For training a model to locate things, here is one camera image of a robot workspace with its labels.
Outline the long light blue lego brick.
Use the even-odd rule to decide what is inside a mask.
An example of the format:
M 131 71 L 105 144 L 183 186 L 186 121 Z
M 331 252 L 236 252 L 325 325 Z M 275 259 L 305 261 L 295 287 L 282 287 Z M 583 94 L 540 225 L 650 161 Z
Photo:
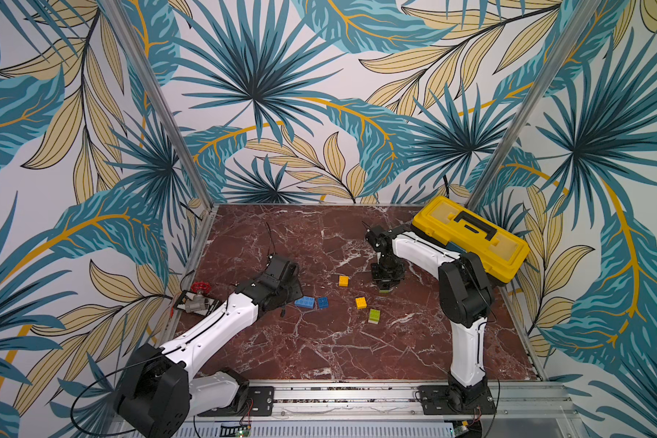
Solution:
M 298 308 L 304 308 L 305 310 L 313 310 L 315 308 L 316 299 L 313 297 L 302 297 L 294 301 L 294 304 Z

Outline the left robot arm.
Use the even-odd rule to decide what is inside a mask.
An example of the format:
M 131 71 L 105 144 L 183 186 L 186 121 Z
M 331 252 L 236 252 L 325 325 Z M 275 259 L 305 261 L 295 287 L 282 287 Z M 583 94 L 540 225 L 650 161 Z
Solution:
M 231 369 L 197 374 L 235 335 L 302 296 L 297 263 L 270 255 L 263 271 L 191 330 L 133 353 L 114 395 L 116 414 L 145 437 L 171 437 L 200 414 L 244 414 L 251 404 L 246 378 Z

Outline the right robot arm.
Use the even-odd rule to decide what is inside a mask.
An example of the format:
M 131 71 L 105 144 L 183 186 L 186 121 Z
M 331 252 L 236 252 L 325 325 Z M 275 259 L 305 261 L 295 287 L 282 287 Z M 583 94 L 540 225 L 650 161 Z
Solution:
M 366 228 L 365 240 L 377 254 L 370 265 L 373 283 L 381 290 L 396 287 L 410 263 L 438 280 L 439 304 L 451 323 L 452 361 L 445 388 L 421 391 L 426 414 L 494 414 L 485 373 L 485 329 L 494 302 L 493 289 L 478 255 L 448 249 L 416 228 Z

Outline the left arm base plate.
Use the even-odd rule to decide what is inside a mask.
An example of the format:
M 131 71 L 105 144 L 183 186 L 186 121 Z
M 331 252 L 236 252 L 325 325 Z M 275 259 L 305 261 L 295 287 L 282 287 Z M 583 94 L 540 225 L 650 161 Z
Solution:
M 228 407 L 213 408 L 203 411 L 202 418 L 240 417 L 250 414 L 251 418 L 269 417 L 273 414 L 275 388 L 273 386 L 250 386 L 242 388 L 240 394 Z

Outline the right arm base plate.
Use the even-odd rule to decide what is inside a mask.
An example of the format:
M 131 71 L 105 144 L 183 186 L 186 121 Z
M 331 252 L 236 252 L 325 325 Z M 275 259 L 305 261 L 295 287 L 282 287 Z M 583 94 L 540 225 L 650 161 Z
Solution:
M 495 398 L 489 388 L 479 386 L 467 391 L 456 385 L 422 385 L 416 390 L 424 415 L 489 415 L 496 412 Z

